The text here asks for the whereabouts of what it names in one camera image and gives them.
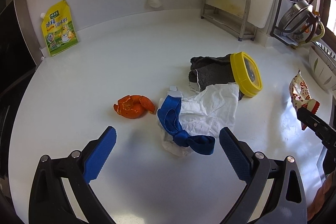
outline yellow seasoning pouch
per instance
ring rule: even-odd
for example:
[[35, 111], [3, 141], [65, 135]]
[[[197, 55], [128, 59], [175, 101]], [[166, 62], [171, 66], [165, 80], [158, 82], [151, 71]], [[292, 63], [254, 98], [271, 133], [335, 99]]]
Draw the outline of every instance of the yellow seasoning pouch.
[[71, 20], [70, 7], [65, 0], [51, 6], [41, 25], [51, 56], [78, 43]]

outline blue ribbon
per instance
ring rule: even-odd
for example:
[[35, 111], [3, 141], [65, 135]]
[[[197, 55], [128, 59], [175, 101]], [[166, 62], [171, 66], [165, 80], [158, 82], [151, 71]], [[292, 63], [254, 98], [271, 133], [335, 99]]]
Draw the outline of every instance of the blue ribbon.
[[178, 146], [190, 146], [196, 153], [211, 155], [215, 146], [215, 138], [205, 135], [190, 136], [179, 122], [180, 111], [181, 98], [168, 95], [161, 108], [157, 110], [157, 116], [163, 128], [173, 136], [173, 141]]

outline silver screw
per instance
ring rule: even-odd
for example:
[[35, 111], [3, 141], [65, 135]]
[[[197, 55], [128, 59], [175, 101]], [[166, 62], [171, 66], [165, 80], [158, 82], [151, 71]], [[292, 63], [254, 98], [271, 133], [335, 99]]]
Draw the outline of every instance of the silver screw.
[[73, 152], [71, 153], [71, 156], [72, 156], [74, 159], [75, 159], [75, 158], [78, 158], [80, 155], [81, 155], [81, 153], [80, 153], [78, 150], [73, 151]]
[[292, 156], [288, 156], [287, 160], [291, 163], [295, 162], [295, 159]]
[[259, 158], [259, 159], [263, 159], [263, 158], [264, 158], [264, 154], [261, 153], [261, 152], [257, 152], [257, 153], [255, 154], [255, 156], [256, 156], [257, 158]]
[[47, 161], [48, 160], [48, 155], [43, 155], [42, 157], [41, 157], [41, 162], [45, 162], [45, 161]]

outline dark gray cloth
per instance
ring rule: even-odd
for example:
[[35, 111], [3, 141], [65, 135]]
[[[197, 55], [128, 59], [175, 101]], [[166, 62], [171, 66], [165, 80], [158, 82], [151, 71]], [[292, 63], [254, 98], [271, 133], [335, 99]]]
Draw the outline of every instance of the dark gray cloth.
[[[197, 83], [200, 87], [200, 91], [205, 90], [208, 85], [215, 84], [228, 84], [234, 83], [230, 55], [224, 57], [193, 57], [191, 58], [191, 66], [189, 72], [189, 81]], [[243, 97], [241, 91], [239, 91], [239, 100]]]

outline white countertop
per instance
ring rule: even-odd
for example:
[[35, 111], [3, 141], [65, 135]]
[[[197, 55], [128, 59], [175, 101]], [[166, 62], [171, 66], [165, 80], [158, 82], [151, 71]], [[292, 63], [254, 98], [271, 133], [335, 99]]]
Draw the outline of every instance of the white countertop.
[[[258, 64], [264, 88], [238, 103], [234, 134], [270, 159], [294, 156], [307, 201], [312, 202], [321, 185], [316, 162], [322, 144], [310, 129], [301, 130], [288, 87], [300, 69], [312, 97], [321, 103], [317, 114], [326, 122], [332, 95], [310, 75], [305, 49], [295, 51], [278, 41], [269, 48], [238, 42], [201, 20], [196, 10], [133, 15], [86, 28], [78, 36], [78, 45], [41, 63], [16, 116], [9, 180], [16, 212], [25, 223], [40, 157], [56, 159], [82, 150], [107, 126], [117, 130], [117, 143], [90, 185], [117, 223], [220, 223], [245, 183], [218, 140], [211, 156], [178, 158], [163, 149], [154, 115], [129, 120], [117, 115], [113, 104], [133, 94], [157, 104], [169, 85], [192, 95], [192, 57], [240, 51]], [[83, 218], [68, 183], [65, 187], [74, 211]]]

